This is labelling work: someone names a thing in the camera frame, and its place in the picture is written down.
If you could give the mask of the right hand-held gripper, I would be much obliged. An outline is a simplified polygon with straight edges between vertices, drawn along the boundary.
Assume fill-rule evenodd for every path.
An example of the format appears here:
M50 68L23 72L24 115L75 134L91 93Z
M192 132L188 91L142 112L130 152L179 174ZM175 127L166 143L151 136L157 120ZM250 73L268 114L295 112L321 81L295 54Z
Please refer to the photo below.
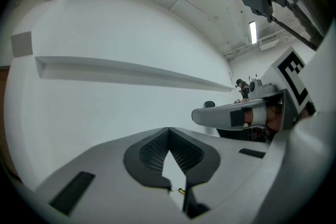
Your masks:
M289 48L267 69L261 78L250 79L249 100L211 108L195 109L192 120L201 126L241 131L266 128L267 107L281 105L280 131L295 126L312 116L316 110L308 90L299 77L305 66L293 48ZM248 110L248 122L245 112Z

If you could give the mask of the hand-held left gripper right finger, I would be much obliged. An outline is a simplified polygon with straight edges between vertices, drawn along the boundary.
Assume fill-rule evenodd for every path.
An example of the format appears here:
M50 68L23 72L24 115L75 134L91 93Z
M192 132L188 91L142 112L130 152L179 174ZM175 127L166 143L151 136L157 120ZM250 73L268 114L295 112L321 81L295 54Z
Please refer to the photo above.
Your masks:
M189 217L214 210L254 172L268 144L169 131L172 200Z

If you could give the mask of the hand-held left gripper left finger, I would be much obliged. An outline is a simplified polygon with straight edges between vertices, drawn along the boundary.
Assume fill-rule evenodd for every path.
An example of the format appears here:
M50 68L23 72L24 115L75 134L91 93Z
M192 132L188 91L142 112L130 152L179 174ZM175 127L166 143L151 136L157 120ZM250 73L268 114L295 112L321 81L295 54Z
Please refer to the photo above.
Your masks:
M165 127L93 146L36 194L71 223L187 223L162 175L168 138Z

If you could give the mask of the person's right hand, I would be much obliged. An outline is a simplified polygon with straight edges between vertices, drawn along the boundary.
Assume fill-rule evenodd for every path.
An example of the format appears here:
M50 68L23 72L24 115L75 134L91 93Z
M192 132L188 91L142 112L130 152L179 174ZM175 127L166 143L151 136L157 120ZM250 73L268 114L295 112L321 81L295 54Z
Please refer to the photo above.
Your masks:
M267 107L266 126L271 130L278 132L281 124L281 105L271 105Z

